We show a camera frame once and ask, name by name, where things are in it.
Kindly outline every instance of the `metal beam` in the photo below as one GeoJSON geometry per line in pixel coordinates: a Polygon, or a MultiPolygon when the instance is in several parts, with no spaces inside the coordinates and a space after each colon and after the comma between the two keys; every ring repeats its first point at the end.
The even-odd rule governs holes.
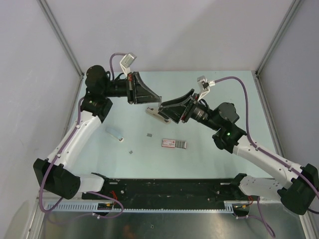
{"type": "Polygon", "coordinates": [[[76,72],[78,73],[79,76],[83,75],[83,71],[80,68],[80,65],[77,61],[77,59],[75,58],[59,24],[57,23],[52,10],[50,9],[48,3],[46,2],[46,0],[37,0],[44,15],[46,16],[47,20],[49,21],[56,37],[58,38],[59,42],[61,43],[61,46],[63,48],[63,50],[65,51],[67,57],[69,58],[69,60],[71,61],[74,69],[76,70],[76,72]]]}
{"type": "Polygon", "coordinates": [[[257,76],[259,76],[260,73],[263,71],[265,64],[267,63],[267,61],[270,59],[270,57],[274,53],[274,50],[276,49],[276,47],[280,43],[281,39],[283,38],[284,34],[286,33],[290,23],[294,19],[296,13],[298,12],[298,10],[303,2],[304,2],[304,0],[293,0],[293,2],[290,5],[283,21],[281,22],[281,24],[279,26],[279,29],[277,30],[273,40],[270,43],[270,46],[268,47],[263,59],[261,60],[259,66],[256,70],[257,76]]]}

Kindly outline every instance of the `small box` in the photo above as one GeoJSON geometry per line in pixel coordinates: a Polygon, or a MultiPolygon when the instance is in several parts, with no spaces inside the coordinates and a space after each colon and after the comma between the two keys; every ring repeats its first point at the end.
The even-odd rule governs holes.
{"type": "Polygon", "coordinates": [[[166,148],[183,148],[186,149],[187,142],[182,140],[175,140],[175,139],[163,139],[161,143],[162,147],[166,148]]]}

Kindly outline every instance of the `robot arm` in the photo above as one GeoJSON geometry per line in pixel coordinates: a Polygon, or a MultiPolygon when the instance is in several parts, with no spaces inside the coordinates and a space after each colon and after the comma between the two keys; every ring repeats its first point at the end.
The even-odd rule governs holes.
{"type": "Polygon", "coordinates": [[[92,66],[86,72],[86,94],[79,102],[77,120],[60,144],[46,160],[33,165],[42,189],[71,199],[78,192],[99,192],[104,178],[96,174],[74,175],[73,166],[91,134],[103,123],[112,101],[109,97],[127,97],[129,104],[160,103],[160,97],[149,89],[138,72],[129,66],[136,56],[129,53],[120,62],[125,79],[110,80],[110,72],[102,66],[92,66]]]}
{"type": "MultiPolygon", "coordinates": [[[[313,189],[315,188],[317,191],[319,189],[317,169],[310,164],[301,167],[297,163],[272,153],[254,141],[249,135],[247,122],[247,133],[236,126],[235,123],[239,116],[233,104],[222,103],[216,109],[211,110],[205,101],[202,101],[202,98],[209,93],[209,87],[214,86],[219,81],[209,82],[204,76],[199,77],[197,79],[201,88],[199,94],[195,94],[194,89],[192,89],[183,97],[163,102],[159,108],[159,114],[163,117],[169,117],[175,123],[180,121],[186,123],[192,118],[217,131],[212,138],[219,149],[225,149],[249,160],[274,178],[253,178],[246,174],[239,174],[232,182],[234,185],[238,186],[246,195],[280,200],[292,212],[303,215],[316,195],[313,189]],[[314,188],[306,183],[305,178],[314,188]]],[[[242,81],[239,79],[238,81],[244,88],[242,81]]],[[[244,92],[246,103],[248,103],[245,88],[244,92]]]]}

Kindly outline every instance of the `white tabletop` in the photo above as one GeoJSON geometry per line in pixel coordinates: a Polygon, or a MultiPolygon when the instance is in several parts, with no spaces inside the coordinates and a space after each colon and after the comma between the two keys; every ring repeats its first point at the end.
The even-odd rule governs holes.
{"type": "MultiPolygon", "coordinates": [[[[244,81],[249,98],[250,131],[253,138],[272,151],[274,146],[250,71],[140,72],[142,80],[155,93],[168,101],[194,88],[199,92],[197,77],[208,80],[236,76],[244,81]]],[[[85,94],[85,83],[79,98],[85,94]]],[[[211,87],[205,96],[211,109],[222,102],[235,104],[240,116],[236,123],[245,127],[245,99],[241,85],[227,80],[211,87]]],[[[164,124],[147,115],[146,105],[129,105],[127,98],[111,98],[112,109],[103,124],[92,134],[82,149],[73,173],[96,172],[111,178],[225,178],[247,173],[254,177],[269,175],[226,150],[219,150],[212,139],[213,130],[190,119],[187,123],[164,124]],[[123,142],[116,141],[106,127],[120,132],[123,142]],[[163,138],[185,140],[187,149],[163,148],[163,138]]]]}

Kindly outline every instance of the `white wall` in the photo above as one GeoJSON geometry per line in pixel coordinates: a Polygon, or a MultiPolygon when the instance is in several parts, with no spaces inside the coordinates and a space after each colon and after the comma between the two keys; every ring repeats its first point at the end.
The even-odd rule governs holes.
{"type": "MultiPolygon", "coordinates": [[[[319,168],[319,1],[306,0],[261,74],[285,155],[319,168]]],[[[315,209],[319,210],[315,199],[315,209]]]]}
{"type": "Polygon", "coordinates": [[[255,70],[291,2],[48,0],[84,71],[118,51],[139,71],[255,70]]]}
{"type": "Polygon", "coordinates": [[[35,0],[0,2],[0,238],[18,239],[39,188],[32,165],[60,141],[79,81],[35,0]]]}

